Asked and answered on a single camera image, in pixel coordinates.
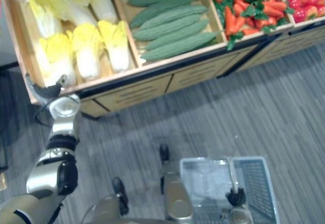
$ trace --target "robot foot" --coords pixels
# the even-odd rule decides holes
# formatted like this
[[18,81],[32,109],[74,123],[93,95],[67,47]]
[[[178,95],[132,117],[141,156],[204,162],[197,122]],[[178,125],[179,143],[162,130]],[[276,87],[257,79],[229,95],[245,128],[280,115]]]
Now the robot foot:
[[115,177],[112,180],[112,185],[116,196],[119,198],[119,209],[121,215],[128,214],[128,198],[125,192],[125,187],[122,180],[118,177]]

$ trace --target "cable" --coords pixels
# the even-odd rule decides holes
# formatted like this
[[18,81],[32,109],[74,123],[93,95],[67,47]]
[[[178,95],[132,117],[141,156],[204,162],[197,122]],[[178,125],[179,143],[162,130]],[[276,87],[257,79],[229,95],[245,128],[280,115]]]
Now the cable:
[[37,122],[38,124],[40,124],[40,125],[47,126],[47,127],[51,127],[50,125],[48,125],[48,124],[42,122],[42,121],[39,119],[38,115],[39,115],[42,111],[44,111],[44,109],[46,109],[47,106],[48,106],[49,104],[51,104],[54,100],[55,100],[55,99],[50,100],[48,103],[46,103],[44,106],[42,106],[40,109],[38,109],[38,110],[34,113],[34,121],[36,121],[36,122]]

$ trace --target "gray carpet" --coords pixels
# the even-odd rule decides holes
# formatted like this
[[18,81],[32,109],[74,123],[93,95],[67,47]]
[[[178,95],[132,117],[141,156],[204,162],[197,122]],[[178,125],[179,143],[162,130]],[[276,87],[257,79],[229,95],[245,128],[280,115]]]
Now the gray carpet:
[[[325,45],[311,47],[226,78],[80,122],[79,186],[57,224],[80,223],[87,208],[112,192],[120,176],[131,217],[163,218],[158,147],[172,158],[262,155],[267,159],[281,223],[325,220]],[[0,140],[8,146],[8,189],[21,194],[49,129],[33,122],[34,106],[16,71],[0,76]],[[49,117],[42,119],[50,122]]]

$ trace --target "black joint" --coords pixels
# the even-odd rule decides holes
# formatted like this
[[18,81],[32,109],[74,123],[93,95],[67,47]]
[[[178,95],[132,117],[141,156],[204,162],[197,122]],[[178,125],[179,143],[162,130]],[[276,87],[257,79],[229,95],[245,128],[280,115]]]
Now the black joint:
[[66,148],[75,151],[77,144],[78,140],[73,136],[54,135],[52,138],[50,138],[50,142],[47,145],[46,149]]
[[57,176],[57,191],[59,195],[71,194],[78,185],[78,170],[75,162],[64,161]]

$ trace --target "wooden bin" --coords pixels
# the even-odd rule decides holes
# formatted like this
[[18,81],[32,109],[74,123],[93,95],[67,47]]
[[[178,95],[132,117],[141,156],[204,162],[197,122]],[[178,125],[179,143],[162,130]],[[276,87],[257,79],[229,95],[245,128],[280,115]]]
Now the wooden bin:
[[267,63],[271,60],[306,49],[324,41],[325,26],[302,31],[293,35],[283,34],[238,68],[237,71]]
[[312,19],[312,20],[308,20],[308,21],[304,21],[304,22],[295,22],[295,19],[293,17],[293,15],[291,14],[288,14],[288,17],[289,17],[289,20],[290,20],[290,23],[293,24],[294,28],[295,29],[301,29],[305,26],[308,26],[308,25],[311,25],[311,24],[314,24],[316,22],[319,22],[319,21],[324,21],[325,20],[325,16],[323,17],[317,17],[315,19]]
[[[130,21],[130,18],[136,13],[135,10],[129,10],[129,6],[125,4],[125,0],[113,0],[116,5],[117,12],[120,19]],[[31,78],[39,85],[43,85],[44,81],[41,76],[41,71],[39,67],[39,62],[42,61],[43,54],[41,47],[39,45],[39,34],[36,21],[31,12],[29,5],[21,4],[15,0],[3,0],[5,14],[8,21],[9,30],[13,40],[15,52],[19,62],[20,69],[22,71],[23,77],[26,73],[30,73]],[[210,26],[208,30],[218,31],[222,30],[221,23],[216,14],[213,6],[212,0],[201,0],[201,3],[208,8],[208,13],[206,14],[210,20]],[[66,28],[71,28],[71,24],[64,23]],[[123,73],[114,74],[110,65],[107,63],[108,56],[105,53],[101,59],[102,63],[102,73],[101,77],[92,81],[82,81],[78,77],[78,84],[66,88],[61,92],[61,94],[71,94],[77,93],[82,94],[83,91],[93,90],[93,88],[118,83],[116,81],[127,80],[129,82],[122,84],[117,88],[108,88],[107,90],[101,92],[94,92],[90,95],[81,96],[82,106],[81,110],[93,117],[98,117],[107,114],[110,111],[119,110],[131,105],[141,103],[145,100],[158,97],[164,93],[175,91],[186,86],[204,81],[206,79],[222,75],[227,69],[232,67],[235,63],[239,62],[244,56],[251,52],[257,45],[250,43],[248,45],[243,45],[243,49],[235,50],[233,52],[226,52],[226,37],[223,32],[218,33],[217,40],[219,41],[216,45],[211,45],[202,49],[191,51],[185,54],[181,54],[169,59],[142,64],[139,59],[139,52],[137,50],[137,43],[134,41],[131,35],[129,27],[127,27],[127,34],[129,38],[129,52],[132,60],[132,64],[128,71]],[[207,57],[206,54],[215,53],[222,54],[216,57]],[[178,80],[182,76],[192,76],[200,75],[200,71],[208,68],[207,63],[213,63],[214,69],[205,74],[203,78],[197,77],[191,82],[182,82]],[[157,71],[160,68],[173,67],[173,70],[161,69],[163,72],[159,75],[155,75],[152,71]],[[152,75],[148,76],[145,80],[134,81],[131,78],[139,76],[140,74],[150,73]],[[172,79],[173,88],[168,87]],[[35,104],[37,100],[28,90],[30,101]]]
[[[273,30],[271,33],[269,33],[267,35],[273,36],[273,35],[284,33],[286,31],[291,30],[293,28],[293,24],[292,24],[292,21],[289,18],[289,15],[285,14],[285,19],[288,21],[287,24],[276,27],[275,30]],[[247,24],[244,24],[244,26],[241,29],[244,29],[244,28],[251,28],[251,27],[248,26]],[[245,35],[241,40],[238,40],[237,43],[243,43],[243,42],[247,42],[247,41],[250,41],[250,40],[254,40],[254,39],[256,39],[258,37],[261,37],[261,36],[264,36],[264,35],[265,35],[265,33],[263,31],[259,31],[257,33],[252,34],[252,35]]]
[[[131,22],[131,20],[135,17],[135,15],[137,15],[139,12],[144,10],[144,8],[131,6],[131,5],[127,4],[127,1],[128,0],[115,0],[115,4],[116,4],[117,11],[120,14],[121,18],[126,20],[126,22],[129,24]],[[199,0],[199,1],[195,2],[195,4],[204,5],[208,9],[207,13],[205,15],[203,15],[209,19],[209,24],[204,31],[218,32],[217,37],[216,37],[218,44],[211,45],[211,46],[208,46],[208,47],[205,47],[202,49],[197,49],[195,51],[188,52],[185,54],[177,55],[177,56],[174,56],[174,57],[171,57],[168,59],[164,59],[164,60],[161,60],[161,61],[158,61],[155,63],[157,63],[157,64],[172,63],[172,62],[176,62],[176,61],[191,57],[194,54],[200,55],[200,54],[206,53],[208,51],[220,49],[220,48],[226,46],[226,37],[225,37],[224,32],[221,31],[221,30],[223,30],[223,28],[221,26],[220,19],[216,13],[215,8],[214,8],[213,1],[212,0]],[[128,39],[131,43],[132,51],[134,53],[134,57],[136,58],[137,63],[144,64],[145,66],[152,64],[151,62],[146,62],[145,60],[140,58],[141,54],[145,52],[144,47],[147,43],[136,41],[133,38],[131,33],[129,33]]]

